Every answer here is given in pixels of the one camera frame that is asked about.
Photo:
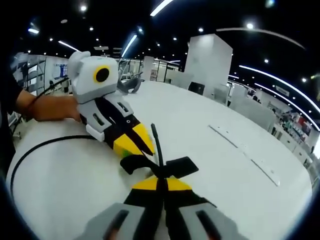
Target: round table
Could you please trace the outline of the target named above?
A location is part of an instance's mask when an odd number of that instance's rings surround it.
[[[182,180],[215,204],[251,240],[280,240],[308,206],[312,187],[299,160],[267,131],[209,98],[166,83],[146,81],[124,97],[148,128],[156,125],[164,161],[189,156],[199,171]],[[276,186],[239,148],[208,127],[219,126],[246,146],[251,158],[263,159],[280,178]],[[7,176],[19,158],[44,141],[86,134],[72,119],[39,122],[21,141]],[[90,219],[115,202],[147,170],[128,175],[104,143],[72,139],[31,153],[14,180],[15,203],[34,233],[43,240],[72,240]],[[168,239],[164,223],[155,239]]]

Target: black ceiling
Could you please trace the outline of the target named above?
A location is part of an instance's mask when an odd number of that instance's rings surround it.
[[[318,89],[311,76],[320,73],[320,47],[318,45],[319,18],[318,6],[308,1],[275,0],[275,5],[266,8],[265,0],[174,0],[157,16],[150,13],[162,0],[90,0],[90,1],[52,1],[31,20],[40,30],[38,35],[30,34],[27,27],[15,45],[16,52],[69,57],[73,50],[58,43],[59,40],[70,44],[80,51],[90,51],[101,55],[97,46],[108,46],[104,51],[118,58],[113,48],[125,48],[130,38],[138,38],[129,49],[126,58],[142,59],[151,55],[165,60],[181,60],[184,65],[190,37],[216,33],[233,48],[230,74],[237,72],[240,82],[254,87],[254,83],[268,88],[276,84],[296,96],[294,102],[314,119],[320,114],[304,98],[290,88],[260,73],[252,72],[239,65],[245,65],[275,75],[294,85],[316,102]],[[87,6],[86,12],[80,5]],[[301,47],[265,33],[247,31],[216,32],[220,28],[245,27],[252,22],[255,28],[269,30],[287,36],[305,47]]]

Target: person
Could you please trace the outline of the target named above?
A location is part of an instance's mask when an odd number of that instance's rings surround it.
[[[77,111],[78,103],[73,96],[43,95],[31,104],[36,97],[23,90],[10,71],[7,71],[0,83],[0,172],[6,176],[16,152],[9,128],[8,114],[15,111],[37,121],[72,118],[80,122],[81,118]]]

